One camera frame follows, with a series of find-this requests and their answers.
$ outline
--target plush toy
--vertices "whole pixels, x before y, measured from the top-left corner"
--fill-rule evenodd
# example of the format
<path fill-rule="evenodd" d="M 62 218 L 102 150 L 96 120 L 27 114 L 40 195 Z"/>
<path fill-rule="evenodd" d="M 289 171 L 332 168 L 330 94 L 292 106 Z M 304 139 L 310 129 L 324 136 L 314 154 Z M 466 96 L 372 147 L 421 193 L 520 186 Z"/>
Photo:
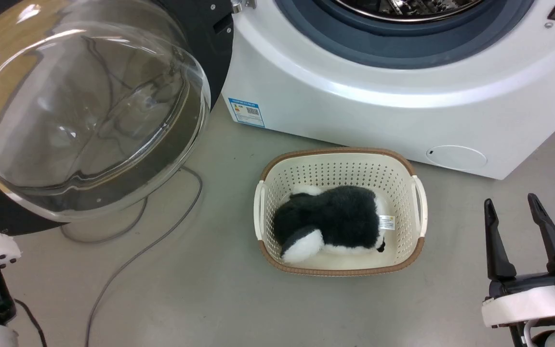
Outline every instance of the plush toy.
<path fill-rule="evenodd" d="M 381 217 L 386 200 L 364 187 L 327 191 L 308 185 L 293 187 L 290 200 L 273 217 L 273 233 L 285 262 L 301 262 L 319 251 L 337 254 L 383 252 Z"/>

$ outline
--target gray floor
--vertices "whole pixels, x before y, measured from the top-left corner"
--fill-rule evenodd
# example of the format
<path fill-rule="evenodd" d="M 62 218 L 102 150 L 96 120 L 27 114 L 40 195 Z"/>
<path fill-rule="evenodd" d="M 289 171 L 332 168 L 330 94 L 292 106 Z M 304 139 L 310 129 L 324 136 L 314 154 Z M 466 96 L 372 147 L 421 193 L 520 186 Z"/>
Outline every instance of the gray floor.
<path fill-rule="evenodd" d="M 91 345 L 177 347 L 497 347 L 506 329 L 484 327 L 487 292 L 482 204 L 494 199 L 507 252 L 518 272 L 544 270 L 546 258 L 526 194 L 537 193 L 555 220 L 555 134 L 506 180 L 415 164 L 430 206 L 423 254 L 401 272 L 365 278 L 314 278 L 272 268 L 258 250 L 253 190 L 263 167 L 284 152 L 326 147 L 313 140 L 233 123 L 216 106 L 187 165 L 202 175 L 198 206 L 168 239 L 112 285 Z M 156 239 L 197 189 L 178 173 L 150 196 L 145 216 L 119 240 L 80 246 L 57 230 L 18 237 L 23 257 L 4 274 L 50 346 L 79 347 L 95 297 L 108 276 Z M 139 206 L 72 226 L 105 236 Z M 11 326 L 21 347 L 39 345 L 24 314 Z"/>

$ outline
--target qr code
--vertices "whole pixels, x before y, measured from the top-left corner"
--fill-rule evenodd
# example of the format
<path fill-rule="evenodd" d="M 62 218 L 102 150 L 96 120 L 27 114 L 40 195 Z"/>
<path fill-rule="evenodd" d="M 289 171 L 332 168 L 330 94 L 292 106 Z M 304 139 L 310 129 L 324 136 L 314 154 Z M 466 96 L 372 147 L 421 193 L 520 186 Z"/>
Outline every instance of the qr code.
<path fill-rule="evenodd" d="M 254 116 L 260 116 L 260 114 L 258 114 L 258 110 L 255 109 L 255 108 L 246 107 L 245 109 L 247 110 L 247 113 L 249 113 L 249 114 L 253 114 Z"/>

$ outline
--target laundry basket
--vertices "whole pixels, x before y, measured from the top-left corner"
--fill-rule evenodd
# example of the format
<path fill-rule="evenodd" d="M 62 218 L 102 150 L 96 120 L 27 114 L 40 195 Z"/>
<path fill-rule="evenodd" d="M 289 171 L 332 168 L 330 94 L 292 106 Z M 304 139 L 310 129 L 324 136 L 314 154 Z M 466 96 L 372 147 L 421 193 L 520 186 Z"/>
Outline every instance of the laundry basket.
<path fill-rule="evenodd" d="M 319 252 L 306 261 L 285 264 L 273 236 L 273 215 L 295 185 L 330 189 L 366 187 L 384 197 L 395 217 L 385 233 L 385 250 L 356 255 Z M 386 149 L 340 147 L 287 153 L 264 169 L 254 196 L 254 229 L 264 257 L 280 270 L 317 276 L 376 275 L 402 270 L 423 248 L 427 200 L 414 169 L 403 156 Z"/>

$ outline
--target white handle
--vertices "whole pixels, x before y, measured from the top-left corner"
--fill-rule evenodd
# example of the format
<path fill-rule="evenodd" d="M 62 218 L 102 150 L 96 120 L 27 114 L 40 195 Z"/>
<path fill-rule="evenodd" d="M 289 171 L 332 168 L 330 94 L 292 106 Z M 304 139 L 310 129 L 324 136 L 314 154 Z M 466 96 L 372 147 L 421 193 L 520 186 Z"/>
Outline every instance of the white handle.
<path fill-rule="evenodd" d="M 425 195 L 425 189 L 423 189 L 423 184 L 417 175 L 412 176 L 414 180 L 414 187 L 416 189 L 416 194 L 414 200 L 416 201 L 416 195 L 419 195 L 419 213 L 417 214 L 417 227 L 419 229 L 419 237 L 425 237 L 427 231 L 427 196 Z"/>
<path fill-rule="evenodd" d="M 254 231 L 256 238 L 262 240 L 264 235 L 264 181 L 258 182 L 254 194 Z"/>

